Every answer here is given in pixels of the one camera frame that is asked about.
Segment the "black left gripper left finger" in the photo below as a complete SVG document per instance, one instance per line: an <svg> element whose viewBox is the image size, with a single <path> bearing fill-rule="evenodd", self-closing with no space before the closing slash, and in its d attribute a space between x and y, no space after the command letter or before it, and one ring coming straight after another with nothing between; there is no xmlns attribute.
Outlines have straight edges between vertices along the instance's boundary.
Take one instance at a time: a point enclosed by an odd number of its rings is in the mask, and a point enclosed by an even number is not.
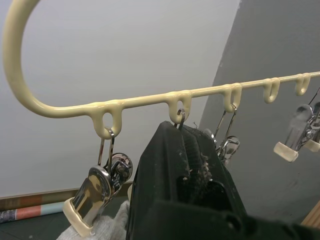
<svg viewBox="0 0 320 240"><path fill-rule="evenodd" d="M201 240L199 199L210 180L211 141L200 130L162 122L142 153L133 181L128 240Z"/></svg>

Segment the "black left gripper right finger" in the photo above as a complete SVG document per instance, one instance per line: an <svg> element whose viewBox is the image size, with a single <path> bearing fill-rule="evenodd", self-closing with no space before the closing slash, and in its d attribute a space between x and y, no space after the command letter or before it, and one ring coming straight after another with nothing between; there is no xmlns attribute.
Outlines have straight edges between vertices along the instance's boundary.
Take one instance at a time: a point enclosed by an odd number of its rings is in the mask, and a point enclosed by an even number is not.
<svg viewBox="0 0 320 240"><path fill-rule="evenodd" d="M184 148L189 169L186 202L246 216L247 211L235 183L220 161L213 140L201 130L185 126Z"/></svg>

